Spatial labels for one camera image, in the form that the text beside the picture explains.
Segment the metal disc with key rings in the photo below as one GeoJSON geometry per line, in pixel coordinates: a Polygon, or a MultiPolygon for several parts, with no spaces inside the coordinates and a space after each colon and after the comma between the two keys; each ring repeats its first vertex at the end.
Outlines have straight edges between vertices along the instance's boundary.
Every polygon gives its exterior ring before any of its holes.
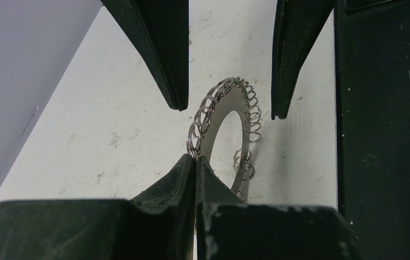
{"type": "Polygon", "coordinates": [[[249,182],[256,174],[252,147],[262,137],[258,102],[255,88],[247,80],[238,76],[221,80],[200,102],[186,139],[188,154],[209,163],[235,149],[232,171],[223,181],[243,201],[247,201],[249,182]]]}

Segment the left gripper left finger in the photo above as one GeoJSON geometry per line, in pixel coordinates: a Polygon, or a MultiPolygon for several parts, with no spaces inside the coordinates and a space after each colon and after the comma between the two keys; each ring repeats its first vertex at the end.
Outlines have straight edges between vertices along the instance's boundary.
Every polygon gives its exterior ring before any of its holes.
{"type": "Polygon", "coordinates": [[[0,202],[0,259],[192,259],[196,161],[126,199],[0,202]]]}

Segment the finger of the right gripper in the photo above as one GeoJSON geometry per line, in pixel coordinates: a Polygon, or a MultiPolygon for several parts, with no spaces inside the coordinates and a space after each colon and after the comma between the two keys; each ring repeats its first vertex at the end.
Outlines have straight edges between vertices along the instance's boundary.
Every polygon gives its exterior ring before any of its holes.
{"type": "Polygon", "coordinates": [[[271,118],[286,119],[302,65],[334,8],[333,0],[278,0],[274,21],[271,118]]]}
{"type": "Polygon", "coordinates": [[[189,97],[189,2],[105,0],[109,11],[147,65],[171,109],[189,97]]]}

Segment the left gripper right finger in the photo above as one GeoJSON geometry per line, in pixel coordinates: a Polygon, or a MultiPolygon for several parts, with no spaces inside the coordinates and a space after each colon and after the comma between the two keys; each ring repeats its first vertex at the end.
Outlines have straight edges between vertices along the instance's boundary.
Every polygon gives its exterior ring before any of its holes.
{"type": "Polygon", "coordinates": [[[254,205],[197,161],[198,259],[360,259],[342,216],[324,206],[254,205]]]}

